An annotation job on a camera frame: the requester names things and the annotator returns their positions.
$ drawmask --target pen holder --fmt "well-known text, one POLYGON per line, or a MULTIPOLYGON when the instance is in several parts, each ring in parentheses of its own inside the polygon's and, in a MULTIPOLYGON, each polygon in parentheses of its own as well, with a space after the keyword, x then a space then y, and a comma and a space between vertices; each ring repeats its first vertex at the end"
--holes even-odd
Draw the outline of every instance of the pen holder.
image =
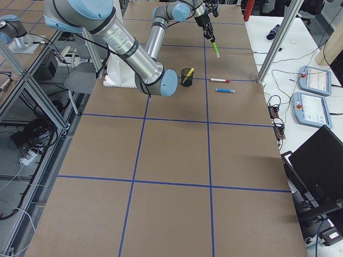
POLYGON ((194 72, 192 72, 192 74, 187 77, 190 70, 191 69, 188 69, 188 68, 181 70, 181 85, 184 87, 189 87, 193 83, 194 72))

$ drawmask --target red marker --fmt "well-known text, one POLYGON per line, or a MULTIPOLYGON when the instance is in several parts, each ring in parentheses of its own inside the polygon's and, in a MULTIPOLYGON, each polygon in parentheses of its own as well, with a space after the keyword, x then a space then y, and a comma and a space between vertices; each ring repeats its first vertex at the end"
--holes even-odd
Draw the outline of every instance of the red marker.
POLYGON ((229 79, 213 79, 213 78, 211 78, 210 81, 226 82, 226 83, 229 83, 229 82, 230 82, 229 79))

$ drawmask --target red pole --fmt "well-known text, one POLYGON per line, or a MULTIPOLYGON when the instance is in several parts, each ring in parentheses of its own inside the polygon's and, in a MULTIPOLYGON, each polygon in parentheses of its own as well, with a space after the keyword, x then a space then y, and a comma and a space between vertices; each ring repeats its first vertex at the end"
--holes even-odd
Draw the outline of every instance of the red pole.
POLYGON ((244 21, 249 20, 254 4, 255 4, 255 0, 248 0, 247 7, 245 8, 245 12, 244 12, 244 21))

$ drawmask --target blue marker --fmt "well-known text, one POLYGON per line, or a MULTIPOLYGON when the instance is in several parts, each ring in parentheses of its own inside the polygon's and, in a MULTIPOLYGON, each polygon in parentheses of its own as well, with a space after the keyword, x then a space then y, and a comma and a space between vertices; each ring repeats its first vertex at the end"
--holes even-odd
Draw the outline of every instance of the blue marker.
POLYGON ((224 88, 216 88, 215 91, 222 92, 222 93, 236 93, 236 90, 224 89, 224 88))

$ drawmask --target white table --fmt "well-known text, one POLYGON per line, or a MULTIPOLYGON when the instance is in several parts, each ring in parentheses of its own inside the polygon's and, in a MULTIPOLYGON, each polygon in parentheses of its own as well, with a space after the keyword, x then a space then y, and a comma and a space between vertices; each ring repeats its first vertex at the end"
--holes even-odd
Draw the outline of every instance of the white table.
MULTIPOLYGON (((280 17, 260 17, 251 16, 249 21, 245 23, 248 31, 249 40, 251 47, 254 52, 254 58, 257 64, 258 70, 261 68, 263 61, 266 57, 272 41, 266 38, 269 31, 276 25, 281 24, 283 18, 280 17)), ((282 59, 292 59, 300 58, 306 54, 313 52, 317 45, 312 39, 311 35, 307 31, 304 23, 300 18, 296 18, 282 43, 282 50, 277 54, 274 62, 282 59)), ((266 78, 266 86, 264 92, 270 95, 279 95, 281 97, 281 102, 288 102, 289 98, 284 93, 278 90, 277 84, 273 80, 272 70, 282 70, 287 72, 299 73, 299 70, 304 65, 309 65, 313 67, 320 67, 322 69, 328 69, 328 66, 319 66, 315 61, 315 57, 319 53, 319 50, 314 52, 314 55, 307 55, 298 60, 282 61, 278 63, 273 63, 266 78)), ((293 91, 303 92, 300 90, 299 85, 296 85, 298 75, 297 74, 287 74, 283 72, 274 71, 274 76, 280 88, 285 91, 289 96, 293 94, 293 91)), ((332 73, 332 84, 339 85, 337 78, 332 73)), ((329 106, 330 112, 343 112, 343 89, 332 87, 332 94, 326 97, 326 101, 329 106)), ((272 104, 278 103, 278 99, 274 97, 272 104)), ((287 152, 289 150, 295 151, 302 145, 310 136, 312 136, 318 128, 301 125, 297 122, 294 110, 292 108, 292 103, 288 108, 287 104, 280 106, 279 111, 280 118, 285 121, 285 136, 286 139, 283 142, 283 146, 280 153, 287 152)), ((343 116, 331 116, 331 121, 333 124, 332 131, 335 135, 343 141, 343 116)), ((334 257, 341 256, 343 252, 343 241, 330 246, 324 247, 323 245, 318 246, 318 256, 321 257, 334 257)), ((312 247, 308 249, 309 256, 315 256, 315 248, 312 247)))

